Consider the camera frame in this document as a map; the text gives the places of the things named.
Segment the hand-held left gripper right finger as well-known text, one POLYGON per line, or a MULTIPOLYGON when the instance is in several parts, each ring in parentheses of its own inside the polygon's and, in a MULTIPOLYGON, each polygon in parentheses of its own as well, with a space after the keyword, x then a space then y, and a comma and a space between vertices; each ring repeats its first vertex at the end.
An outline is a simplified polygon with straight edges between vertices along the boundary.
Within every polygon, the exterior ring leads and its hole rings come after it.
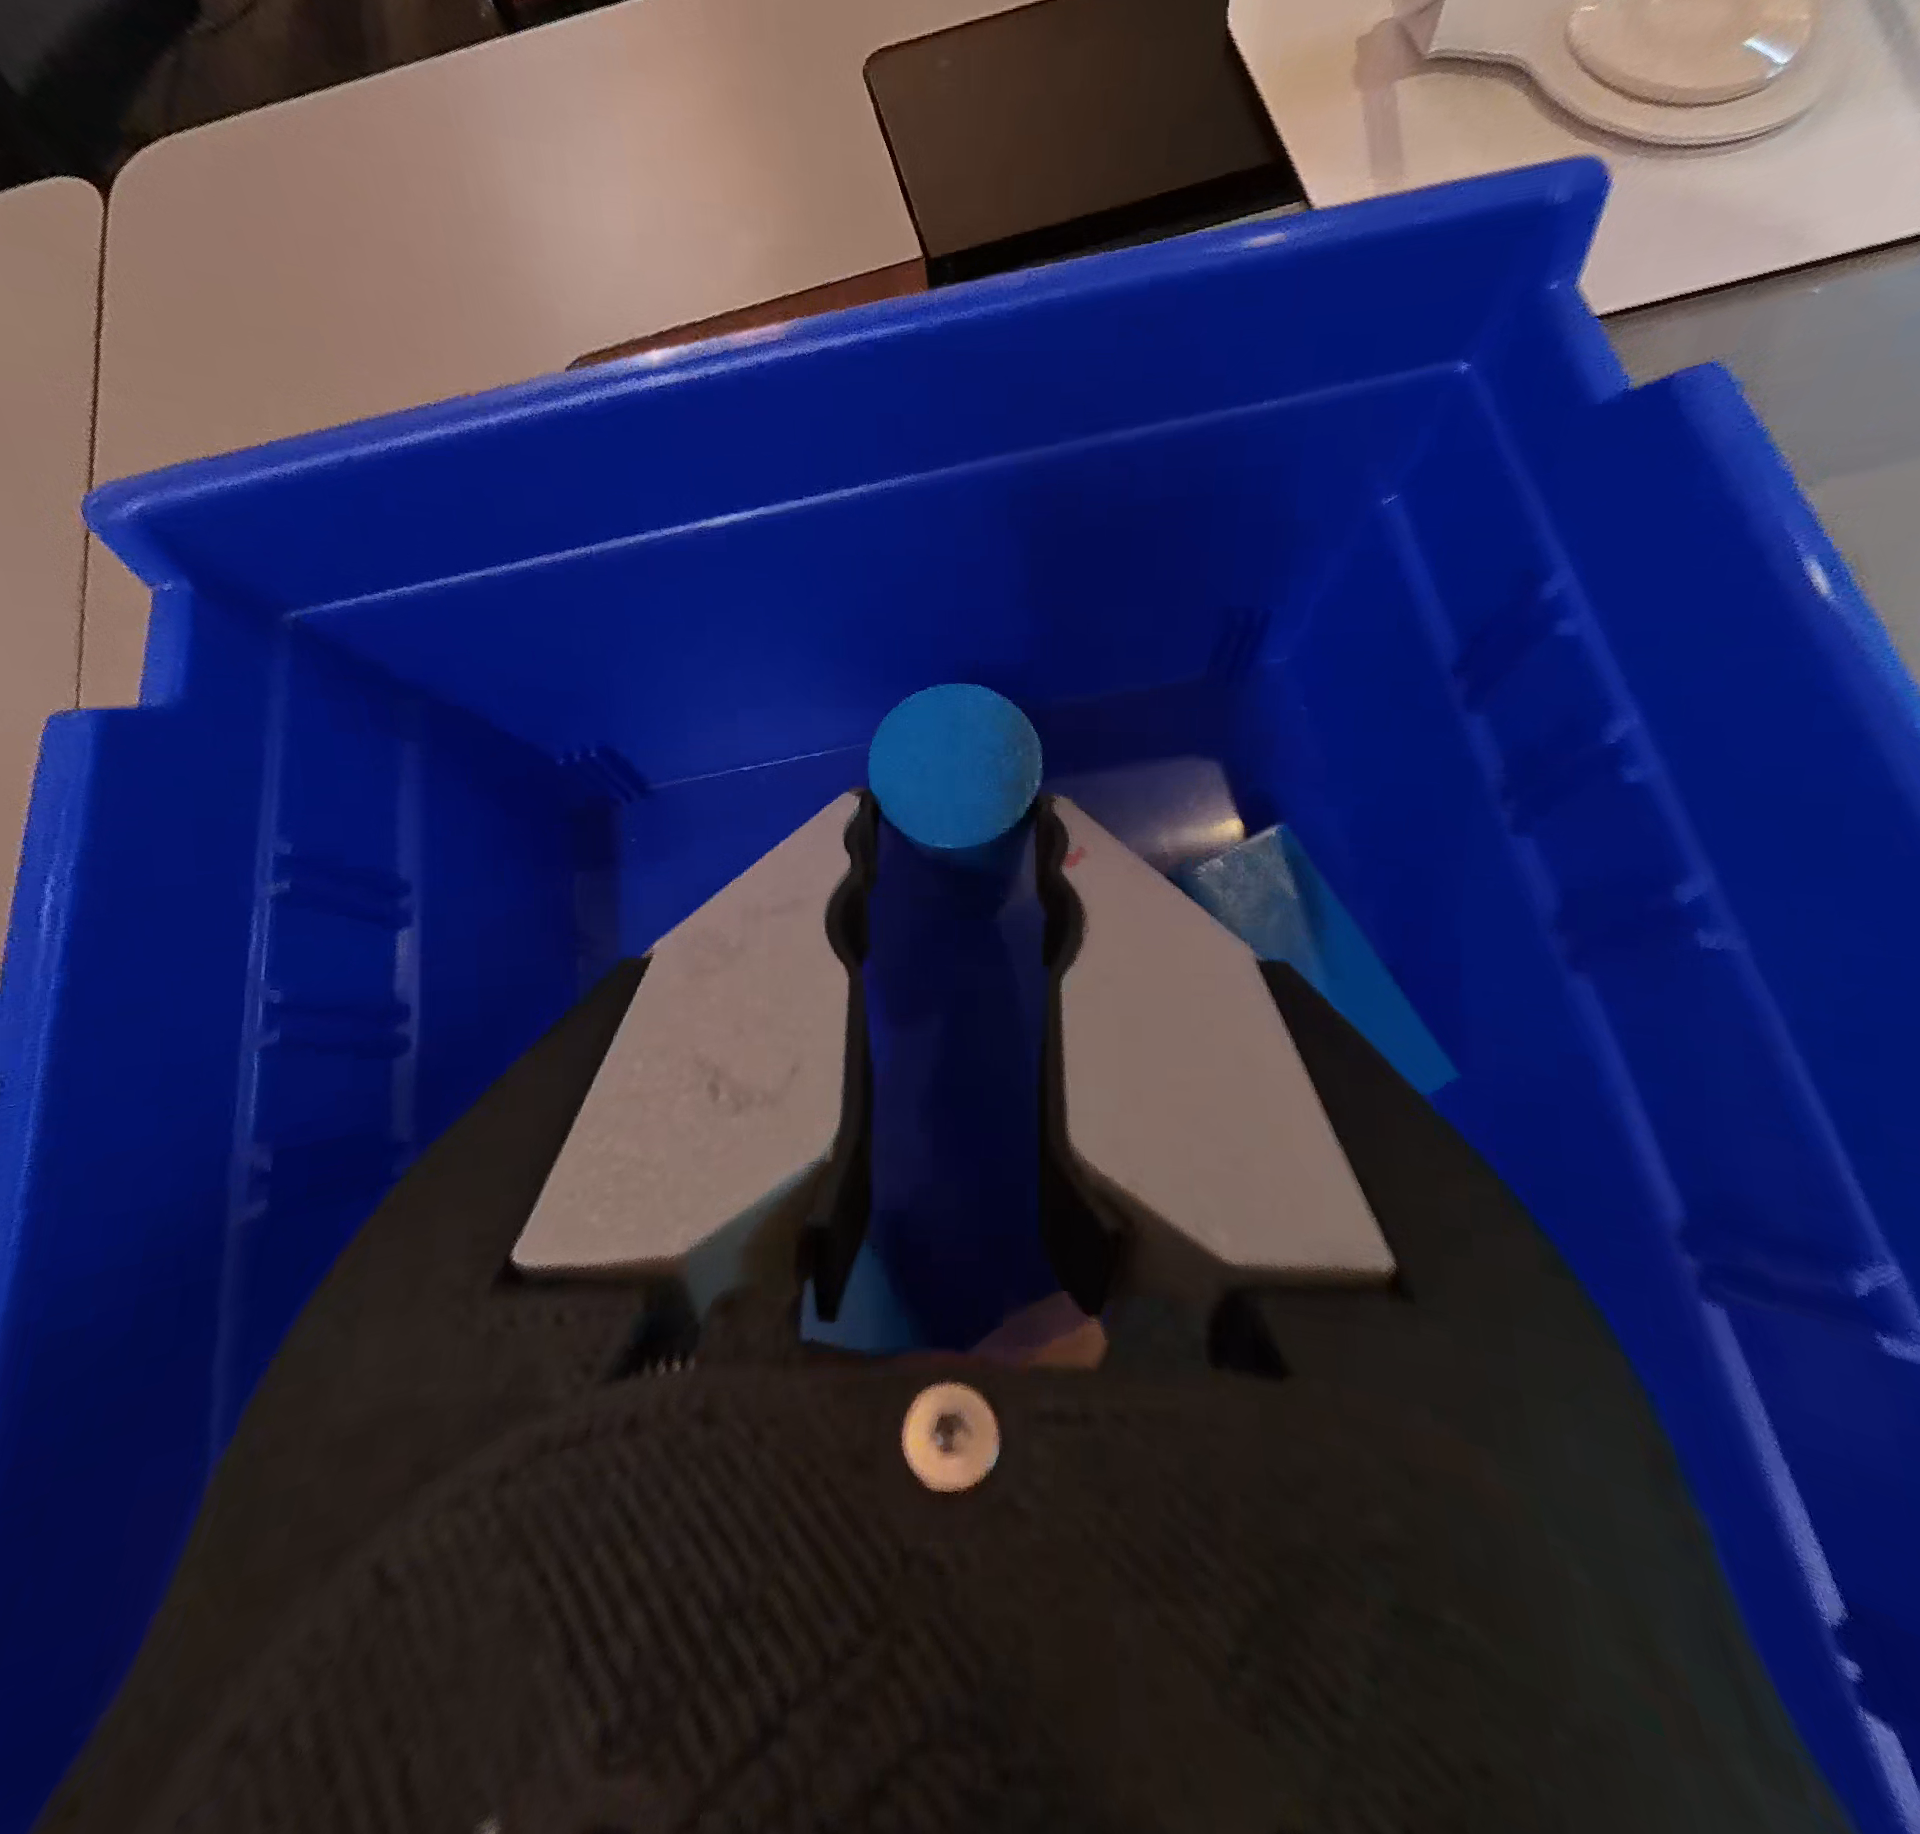
POLYGON ((1040 901, 1041 1237, 1074 1304, 1387 1291, 1394 1253, 1253 952, 1059 795, 1040 901))

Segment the blue wooden cylinder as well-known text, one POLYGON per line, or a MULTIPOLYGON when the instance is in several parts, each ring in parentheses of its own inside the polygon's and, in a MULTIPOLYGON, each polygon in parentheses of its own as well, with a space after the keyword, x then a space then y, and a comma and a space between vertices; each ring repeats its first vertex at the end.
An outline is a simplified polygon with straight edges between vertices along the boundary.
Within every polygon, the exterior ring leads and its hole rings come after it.
POLYGON ((1028 881, 1041 741, 934 686, 881 721, 866 1005, 871 1238, 916 1341, 966 1347, 1054 1291, 1040 1237, 1044 969, 1028 881))

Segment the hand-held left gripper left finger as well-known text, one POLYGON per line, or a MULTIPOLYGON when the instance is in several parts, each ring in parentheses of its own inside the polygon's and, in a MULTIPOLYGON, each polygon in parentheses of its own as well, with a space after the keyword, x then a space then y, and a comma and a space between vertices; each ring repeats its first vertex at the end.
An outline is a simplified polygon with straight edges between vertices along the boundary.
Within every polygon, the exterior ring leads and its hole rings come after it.
POLYGON ((874 815, 846 790, 660 937, 509 1251, 534 1282, 838 1306, 863 1230, 874 815))

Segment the blue plastic bin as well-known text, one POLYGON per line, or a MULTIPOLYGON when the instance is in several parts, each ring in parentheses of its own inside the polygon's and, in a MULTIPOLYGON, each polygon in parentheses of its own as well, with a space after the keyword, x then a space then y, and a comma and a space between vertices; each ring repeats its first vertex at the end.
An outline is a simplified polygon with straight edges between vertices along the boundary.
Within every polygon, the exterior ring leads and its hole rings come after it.
POLYGON ((4 1831, 1915 1831, 1915 686, 1738 383, 1623 372, 1603 201, 87 498, 153 621, 6 942, 4 1831), (1296 832, 1460 1072, 1258 957, 1387 1291, 1044 1249, 863 1359, 509 1268, 642 961, 846 790, 874 1241, 868 755, 948 684, 1041 741, 1041 969, 1044 798, 1296 832))

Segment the black office chair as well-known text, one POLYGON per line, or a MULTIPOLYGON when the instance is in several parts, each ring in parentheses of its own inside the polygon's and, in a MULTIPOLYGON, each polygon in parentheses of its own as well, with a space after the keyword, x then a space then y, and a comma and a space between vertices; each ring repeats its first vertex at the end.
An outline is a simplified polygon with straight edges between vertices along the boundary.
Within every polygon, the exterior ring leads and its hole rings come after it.
POLYGON ((110 182, 138 97, 202 0, 1 0, 1 187, 110 182))

